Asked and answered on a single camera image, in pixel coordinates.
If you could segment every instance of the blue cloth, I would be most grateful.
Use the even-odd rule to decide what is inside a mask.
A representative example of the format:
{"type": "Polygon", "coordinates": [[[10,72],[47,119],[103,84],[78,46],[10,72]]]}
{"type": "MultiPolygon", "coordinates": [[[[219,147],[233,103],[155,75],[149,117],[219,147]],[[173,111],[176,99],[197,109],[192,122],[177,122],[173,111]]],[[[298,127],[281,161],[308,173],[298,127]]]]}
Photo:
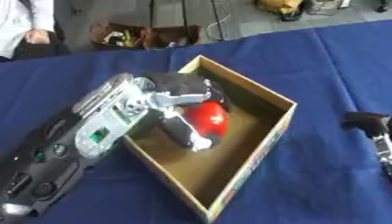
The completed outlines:
{"type": "MultiPolygon", "coordinates": [[[[99,52],[0,65],[0,148],[121,72],[176,71],[199,54],[298,102],[291,126],[216,223],[389,224],[392,183],[344,111],[391,113],[392,21],[258,35],[211,45],[99,52]]],[[[200,223],[118,149],[32,223],[200,223]]]]}

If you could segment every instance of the robotic hand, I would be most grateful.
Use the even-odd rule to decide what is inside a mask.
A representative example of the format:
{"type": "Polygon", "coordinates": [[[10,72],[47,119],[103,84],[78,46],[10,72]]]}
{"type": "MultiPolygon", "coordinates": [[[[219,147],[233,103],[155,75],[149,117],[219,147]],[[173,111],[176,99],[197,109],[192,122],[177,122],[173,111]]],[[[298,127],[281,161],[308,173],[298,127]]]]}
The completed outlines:
{"type": "Polygon", "coordinates": [[[391,116],[368,112],[348,112],[345,118],[344,128],[363,130],[367,137],[374,141],[382,169],[392,179],[391,116]]]}
{"type": "Polygon", "coordinates": [[[176,110],[178,105],[205,101],[229,108],[219,86],[197,75],[134,78],[124,73],[113,77],[32,131],[15,150],[2,157],[0,224],[41,215],[151,110],[161,115],[169,133],[185,130],[180,134],[174,131],[174,140],[179,144],[193,151],[210,148],[213,140],[202,136],[197,130],[200,126],[193,126],[176,110]]]}

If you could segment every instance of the electronic component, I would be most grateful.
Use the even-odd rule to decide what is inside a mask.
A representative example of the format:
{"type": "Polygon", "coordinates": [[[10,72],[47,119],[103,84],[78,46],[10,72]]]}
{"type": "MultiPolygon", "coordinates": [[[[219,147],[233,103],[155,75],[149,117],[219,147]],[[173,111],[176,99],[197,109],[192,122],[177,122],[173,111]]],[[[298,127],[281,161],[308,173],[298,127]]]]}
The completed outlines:
{"type": "Polygon", "coordinates": [[[191,130],[193,151],[210,148],[211,140],[201,136],[176,106],[224,99],[216,84],[198,75],[114,76],[1,158],[0,224],[41,215],[150,110],[161,114],[163,123],[175,117],[180,121],[176,125],[191,130]]]}

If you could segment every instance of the floor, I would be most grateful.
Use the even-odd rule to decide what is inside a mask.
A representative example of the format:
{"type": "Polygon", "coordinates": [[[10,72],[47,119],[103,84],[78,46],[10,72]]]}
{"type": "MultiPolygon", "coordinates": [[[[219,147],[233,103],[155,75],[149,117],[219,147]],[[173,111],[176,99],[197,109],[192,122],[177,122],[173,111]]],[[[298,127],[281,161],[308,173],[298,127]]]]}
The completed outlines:
{"type": "MultiPolygon", "coordinates": [[[[91,51],[90,27],[93,23],[109,20],[122,24],[149,23],[148,0],[55,0],[56,15],[66,32],[66,43],[74,52],[91,51]],[[71,5],[85,9],[74,15],[71,5]]],[[[203,27],[201,42],[214,42],[219,36],[214,23],[210,0],[185,0],[189,24],[203,27]]],[[[182,25],[180,0],[156,0],[155,26],[182,25]]],[[[352,0],[351,7],[339,10],[333,16],[304,14],[297,22],[281,22],[274,14],[260,11],[253,0],[215,0],[222,22],[225,39],[238,39],[258,33],[282,32],[328,25],[343,25],[392,18],[392,10],[377,13],[375,0],[352,0]]]]}

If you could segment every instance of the machine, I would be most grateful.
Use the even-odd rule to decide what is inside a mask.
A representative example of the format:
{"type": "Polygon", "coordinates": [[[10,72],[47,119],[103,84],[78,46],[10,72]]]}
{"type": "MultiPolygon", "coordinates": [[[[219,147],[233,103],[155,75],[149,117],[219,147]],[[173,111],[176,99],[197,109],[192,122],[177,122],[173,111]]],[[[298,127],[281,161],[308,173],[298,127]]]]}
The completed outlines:
{"type": "Polygon", "coordinates": [[[375,143],[383,171],[392,179],[391,116],[368,112],[348,112],[345,114],[343,127],[365,131],[367,137],[375,143]]]}
{"type": "Polygon", "coordinates": [[[198,75],[114,76],[33,130],[1,158],[0,224],[40,216],[151,112],[158,114],[160,125],[179,144],[192,151],[211,148],[214,139],[210,136],[215,131],[222,135],[222,129],[210,125],[214,128],[200,134],[203,125],[193,125],[177,109],[202,102],[228,108],[219,85],[198,75]]]}

